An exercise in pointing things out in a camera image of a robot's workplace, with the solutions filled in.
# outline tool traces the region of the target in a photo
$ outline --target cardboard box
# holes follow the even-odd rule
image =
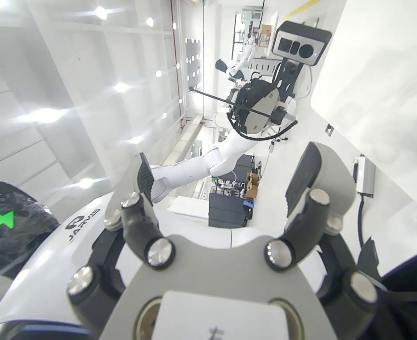
[[[263,24],[261,26],[261,30],[259,31],[259,41],[257,45],[259,47],[268,47],[268,44],[270,43],[271,35],[272,35],[272,25]]]
[[[249,183],[252,183],[255,186],[257,186],[257,182],[259,181],[259,175],[254,173],[251,174],[251,172],[248,172],[246,174],[246,180],[248,180]]]
[[[249,199],[255,199],[257,196],[257,189],[258,189],[258,186],[254,185],[250,181],[246,186],[245,197]]]

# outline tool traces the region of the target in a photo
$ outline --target black pole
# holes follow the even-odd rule
[[[207,94],[207,93],[204,93],[204,92],[198,91],[197,89],[194,89],[192,86],[189,88],[189,91],[190,91],[190,92],[196,92],[197,94],[201,94],[201,95],[203,95],[203,96],[207,96],[207,97],[210,97],[210,98],[214,98],[215,100],[218,100],[218,101],[226,102],[226,103],[228,103],[229,105],[233,105],[233,106],[235,106],[235,107],[238,107],[239,109],[248,110],[248,111],[250,111],[250,112],[253,112],[253,113],[256,113],[256,114],[260,114],[260,115],[263,115],[264,117],[271,118],[271,115],[268,115],[268,114],[265,114],[265,113],[259,112],[259,111],[257,111],[257,110],[251,109],[250,107],[247,107],[247,106],[245,106],[245,105],[238,104],[238,103],[236,103],[236,102],[232,102],[232,101],[229,101],[229,100],[225,100],[225,99],[223,99],[223,98],[219,98],[219,97],[216,97],[216,96],[209,95],[209,94]]]

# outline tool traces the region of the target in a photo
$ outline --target red pipe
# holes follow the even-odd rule
[[[171,4],[171,19],[172,19],[172,24],[174,23],[174,13],[173,13],[173,8],[172,8],[172,0],[169,0],[170,4]],[[177,46],[176,46],[176,33],[174,31],[174,29],[172,28],[172,37],[174,40],[174,56],[176,58],[176,63],[177,63]],[[179,100],[180,100],[180,86],[179,86],[179,71],[176,68],[176,78],[177,78],[177,94],[179,95]],[[179,102],[179,113],[180,115],[182,115],[182,109],[181,109],[181,103]],[[182,126],[182,119],[181,119],[181,132],[183,132],[183,126]]]

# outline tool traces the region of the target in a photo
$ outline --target green logo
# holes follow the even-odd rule
[[[13,228],[13,211],[9,211],[7,214],[0,214],[0,225],[6,225],[8,228]]]

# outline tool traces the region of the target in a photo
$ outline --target ceiling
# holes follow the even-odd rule
[[[160,164],[179,138],[186,76],[184,66],[176,69],[184,58],[178,3],[4,2],[0,180],[19,186],[64,220],[111,191],[134,154],[145,152],[151,164]],[[107,11],[105,20],[95,16],[97,6]],[[149,17],[153,27],[146,23]],[[116,91],[119,82],[126,84],[125,92]],[[25,118],[43,108],[58,111],[60,118],[53,123]],[[136,145],[129,142],[135,136],[143,139]],[[82,189],[82,178],[95,183]]]

